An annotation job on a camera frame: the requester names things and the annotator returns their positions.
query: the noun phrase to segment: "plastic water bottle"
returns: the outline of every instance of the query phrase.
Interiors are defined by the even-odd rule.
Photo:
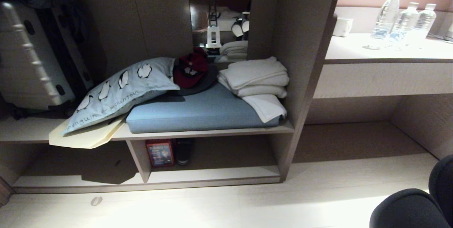
[[[413,39],[411,44],[419,45],[429,33],[429,30],[436,19],[434,9],[436,4],[426,4],[425,10],[419,13],[420,17],[414,26]]]
[[[398,15],[398,19],[389,36],[390,45],[396,50],[401,50],[406,46],[409,32],[414,29],[414,26],[419,20],[418,6],[419,4],[417,2],[411,2],[407,9],[401,11],[400,15]]]
[[[399,9],[400,0],[386,0],[384,2],[371,32],[368,49],[381,49],[384,47],[384,40],[392,30],[393,24],[398,17]]]

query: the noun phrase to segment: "floor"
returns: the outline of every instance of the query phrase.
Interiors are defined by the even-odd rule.
[[[102,193],[17,194],[0,227],[368,227],[374,207],[406,188],[426,190],[428,153],[293,164],[285,183]],[[94,197],[103,201],[92,206]]]

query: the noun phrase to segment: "cup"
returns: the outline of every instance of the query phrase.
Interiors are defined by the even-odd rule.
[[[347,36],[352,29],[353,18],[337,18],[333,36]]]

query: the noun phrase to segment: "pillow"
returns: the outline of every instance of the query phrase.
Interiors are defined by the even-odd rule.
[[[134,105],[179,90],[169,78],[175,59],[159,57],[127,67],[96,86],[81,101],[62,134],[127,113]]]

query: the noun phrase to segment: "suitcase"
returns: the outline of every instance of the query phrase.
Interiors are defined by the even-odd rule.
[[[71,115],[93,87],[65,16],[56,8],[3,2],[0,10],[0,93],[13,108]]]

